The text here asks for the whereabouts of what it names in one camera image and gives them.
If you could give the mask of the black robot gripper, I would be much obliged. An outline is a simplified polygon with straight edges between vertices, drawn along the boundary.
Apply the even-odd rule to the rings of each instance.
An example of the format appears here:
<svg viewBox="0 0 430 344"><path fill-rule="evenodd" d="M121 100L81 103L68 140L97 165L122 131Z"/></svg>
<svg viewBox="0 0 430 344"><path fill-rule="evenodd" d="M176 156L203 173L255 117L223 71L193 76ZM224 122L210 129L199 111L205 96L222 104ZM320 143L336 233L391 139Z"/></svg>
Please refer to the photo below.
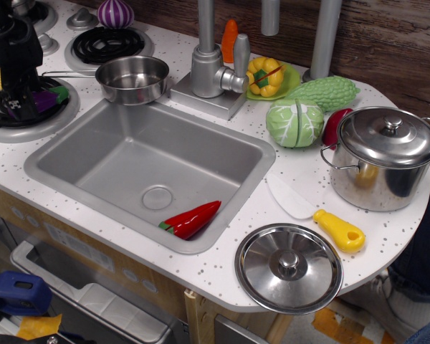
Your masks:
<svg viewBox="0 0 430 344"><path fill-rule="evenodd" d="M33 23L14 13L10 1L0 1L0 71L2 102L13 121L35 120L39 113L33 94L42 91L37 68L43 51Z"/></svg>

